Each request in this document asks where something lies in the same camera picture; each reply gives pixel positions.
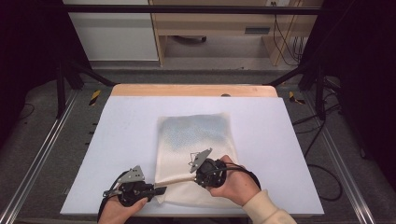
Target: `aluminum rail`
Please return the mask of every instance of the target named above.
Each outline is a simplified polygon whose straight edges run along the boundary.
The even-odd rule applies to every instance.
[[[272,14],[322,15],[343,10],[323,7],[234,7],[234,6],[146,6],[146,5],[59,5],[39,6],[47,11],[88,13],[202,13],[202,14]]]
[[[18,213],[20,212],[24,201],[26,200],[30,190],[32,189],[33,184],[35,183],[35,180],[37,179],[41,171],[41,168],[43,167],[48,155],[50,154],[52,147],[55,144],[55,141],[58,138],[58,135],[61,132],[62,127],[64,126],[64,123],[66,122],[70,114],[70,111],[73,108],[77,96],[78,91],[71,92],[67,100],[64,113],[59,119],[55,120],[51,130],[49,131],[49,134],[47,135],[46,140],[37,152],[35,160],[27,171],[11,201],[8,203],[6,209],[2,212],[0,216],[1,224],[13,223]]]
[[[303,92],[303,96],[305,100],[308,102],[308,106],[311,109],[312,113],[315,112],[314,108],[314,96],[312,93]],[[361,195],[361,191],[359,190],[358,185],[353,179],[352,173],[349,172],[347,165],[345,164],[341,154],[339,153],[337,146],[332,140],[332,136],[329,133],[329,130],[326,126],[322,130],[322,140],[328,149],[329,156],[332,159],[332,164],[334,165],[334,169],[337,172],[341,184],[346,192],[347,197],[349,198],[353,209],[355,210],[356,216],[359,219],[361,224],[374,224],[374,217],[367,206],[366,201],[364,201],[363,196]]]

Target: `table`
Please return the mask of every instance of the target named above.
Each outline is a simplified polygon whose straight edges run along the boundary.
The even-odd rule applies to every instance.
[[[223,94],[232,97],[218,97]],[[156,144],[152,139],[155,140],[159,116],[220,111],[230,114],[238,160],[252,167],[250,170],[264,183],[262,187],[269,189],[273,201],[292,215],[323,214],[289,115],[273,87],[136,84],[121,84],[113,89],[61,213],[94,215],[102,192],[120,172],[137,164],[141,165],[146,181],[153,183]],[[87,185],[92,186],[89,192]],[[243,217],[246,214],[240,208],[187,207],[153,200],[136,215]]]

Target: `person's right hand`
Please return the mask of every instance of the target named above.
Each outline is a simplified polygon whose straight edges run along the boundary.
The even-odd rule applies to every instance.
[[[227,155],[220,160],[226,163],[233,162]],[[227,178],[221,187],[207,189],[213,197],[228,198],[241,206],[244,206],[254,195],[261,191],[248,174],[234,170],[227,171]]]

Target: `white cabinet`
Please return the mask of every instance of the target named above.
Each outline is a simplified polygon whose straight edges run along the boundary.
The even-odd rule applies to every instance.
[[[65,4],[147,5],[147,0],[64,0]],[[158,61],[146,14],[69,13],[90,61]]]

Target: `person's left hand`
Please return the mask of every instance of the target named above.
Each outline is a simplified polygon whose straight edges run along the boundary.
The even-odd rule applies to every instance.
[[[124,207],[118,197],[112,197],[108,199],[98,223],[123,224],[129,217],[140,211],[147,201],[148,198],[144,198],[131,207]]]

